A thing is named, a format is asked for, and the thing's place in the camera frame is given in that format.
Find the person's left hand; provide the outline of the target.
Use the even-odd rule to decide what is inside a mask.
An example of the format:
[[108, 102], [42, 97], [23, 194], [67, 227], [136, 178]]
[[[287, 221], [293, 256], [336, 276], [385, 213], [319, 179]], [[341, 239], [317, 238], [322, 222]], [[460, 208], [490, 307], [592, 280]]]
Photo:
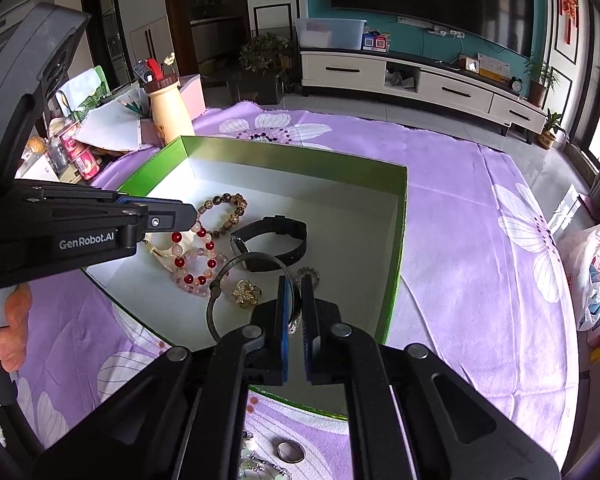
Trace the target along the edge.
[[0, 328], [0, 362], [7, 373], [23, 366], [27, 356], [28, 318], [32, 307], [29, 284], [20, 284], [5, 302], [7, 325]]

